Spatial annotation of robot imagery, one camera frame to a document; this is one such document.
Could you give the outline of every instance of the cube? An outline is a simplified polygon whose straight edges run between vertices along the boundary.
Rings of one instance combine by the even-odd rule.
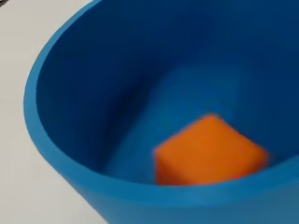
[[[210,185],[261,171],[269,155],[216,115],[197,120],[154,150],[158,185]]]

